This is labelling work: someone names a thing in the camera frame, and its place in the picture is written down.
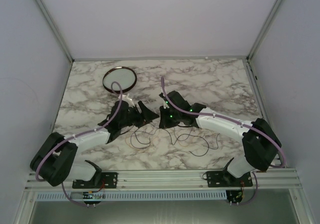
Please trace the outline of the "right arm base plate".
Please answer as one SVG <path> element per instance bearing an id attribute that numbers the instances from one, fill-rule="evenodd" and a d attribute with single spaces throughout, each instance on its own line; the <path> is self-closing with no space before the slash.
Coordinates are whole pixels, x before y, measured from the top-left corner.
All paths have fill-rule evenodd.
<path id="1" fill-rule="evenodd" d="M 240 178 L 235 178 L 225 171 L 207 171 L 202 175 L 202 178 L 207 181 L 209 188 L 218 187 L 252 187 L 253 181 L 251 174 L 245 173 Z"/>

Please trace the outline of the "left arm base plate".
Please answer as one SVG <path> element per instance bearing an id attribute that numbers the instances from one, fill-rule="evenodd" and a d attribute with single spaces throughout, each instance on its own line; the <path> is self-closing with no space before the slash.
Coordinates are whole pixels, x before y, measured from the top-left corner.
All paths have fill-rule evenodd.
<path id="1" fill-rule="evenodd" d="M 118 183 L 117 172 L 101 172 L 96 174 L 89 181 L 73 181 L 73 189 L 115 189 Z"/>

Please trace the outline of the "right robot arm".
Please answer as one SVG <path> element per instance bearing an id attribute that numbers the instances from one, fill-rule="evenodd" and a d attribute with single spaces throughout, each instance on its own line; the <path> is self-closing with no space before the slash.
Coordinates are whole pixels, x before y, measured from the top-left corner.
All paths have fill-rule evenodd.
<path id="1" fill-rule="evenodd" d="M 250 172 L 266 171 L 271 167 L 282 146 L 264 119 L 243 121 L 224 116 L 199 103 L 190 105 L 177 91 L 159 96 L 164 101 L 159 109 L 161 129 L 183 123 L 188 127 L 218 132 L 242 144 L 242 156 L 231 158 L 222 171 L 206 173 L 210 187 L 252 186 Z"/>

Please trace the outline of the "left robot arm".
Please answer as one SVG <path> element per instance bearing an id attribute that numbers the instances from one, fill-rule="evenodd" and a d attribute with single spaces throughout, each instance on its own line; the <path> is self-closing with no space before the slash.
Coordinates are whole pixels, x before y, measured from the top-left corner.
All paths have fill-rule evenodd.
<path id="1" fill-rule="evenodd" d="M 51 133 L 30 162 L 38 181 L 56 187 L 65 181 L 74 181 L 84 188 L 99 188 L 105 176 L 102 169 L 90 160 L 82 161 L 80 154 L 95 146 L 108 144 L 121 135 L 123 128 L 140 128 L 159 115 L 148 109 L 141 101 L 130 106 L 117 101 L 110 114 L 92 130 L 66 137 Z"/>

